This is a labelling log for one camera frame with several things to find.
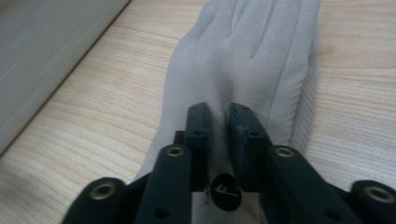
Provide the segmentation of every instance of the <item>wood grain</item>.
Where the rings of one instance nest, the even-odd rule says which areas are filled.
[[[204,0],[135,0],[0,159],[0,223],[59,223],[88,183],[129,182],[161,115],[164,75]],[[343,189],[396,188],[396,4],[322,1],[306,157]]]

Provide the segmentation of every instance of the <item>glove finger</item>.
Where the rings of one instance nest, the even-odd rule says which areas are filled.
[[[216,15],[202,34],[201,41],[222,41],[230,35],[236,3],[236,0],[219,0]]]
[[[273,61],[277,63],[278,82],[275,84],[276,90],[273,94],[267,96],[271,97],[272,104],[265,125],[268,130],[271,130],[269,134],[272,134],[277,144],[287,145],[290,140],[301,87],[307,74],[309,50],[317,27],[317,13],[318,2],[314,4],[312,1],[302,2],[299,13],[292,10],[289,13],[284,12],[280,20],[286,15],[295,17],[297,20],[296,24],[291,21],[282,21],[285,26],[283,29],[288,29],[289,26],[294,27],[293,34],[272,36],[272,33],[268,33],[263,41],[265,44],[261,45],[262,49],[259,48],[256,53],[257,63],[260,63],[261,57],[265,57],[264,52],[273,52]],[[277,32],[282,34],[283,31],[277,28]]]
[[[234,25],[231,42],[243,46],[239,48],[243,56],[250,58],[254,54],[258,37],[271,15],[272,4],[273,0],[248,1],[240,19]]]
[[[302,0],[276,1],[262,22],[253,57],[285,60],[289,53],[300,12]]]
[[[202,8],[197,22],[190,29],[190,31],[180,40],[177,47],[179,49],[185,48],[191,42],[195,42],[205,31],[207,26],[212,22],[219,8],[219,0],[212,0],[206,3]]]
[[[248,0],[238,0],[236,2],[235,11],[233,12],[233,24],[231,33],[234,31],[236,24],[241,19],[241,15],[244,12],[246,6],[248,5]]]

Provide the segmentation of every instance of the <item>white fabric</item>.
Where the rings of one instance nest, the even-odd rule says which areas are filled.
[[[179,42],[169,63],[159,129],[137,177],[158,151],[185,130],[189,106],[207,102],[214,146],[209,179],[232,174],[227,153],[228,105],[250,107],[275,144],[304,152],[318,73],[319,0],[214,0]],[[263,223],[258,195],[243,193],[232,212],[194,193],[192,223]]]

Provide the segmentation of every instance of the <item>mounting hole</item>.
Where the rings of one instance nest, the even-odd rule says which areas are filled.
[[[166,208],[158,208],[155,211],[155,217],[163,219],[169,217],[169,210]]]
[[[328,209],[325,209],[323,212],[324,212],[324,215],[326,215],[326,217],[328,217],[329,219],[336,221],[336,222],[341,221],[341,216],[334,210],[328,208]]]
[[[183,155],[184,151],[180,147],[172,147],[167,151],[168,156],[177,157]]]
[[[254,136],[254,137],[257,137],[257,136],[260,136],[260,133],[251,132],[250,135],[251,135],[251,136]]]
[[[91,198],[95,200],[103,200],[116,192],[116,185],[112,182],[102,183],[91,190]]]
[[[389,193],[387,190],[381,189],[376,186],[367,186],[364,188],[364,192],[366,192],[366,194],[370,196],[370,198],[381,203],[394,203],[396,201],[394,195]]]
[[[293,157],[294,152],[285,147],[279,147],[275,150],[276,154],[281,157]]]

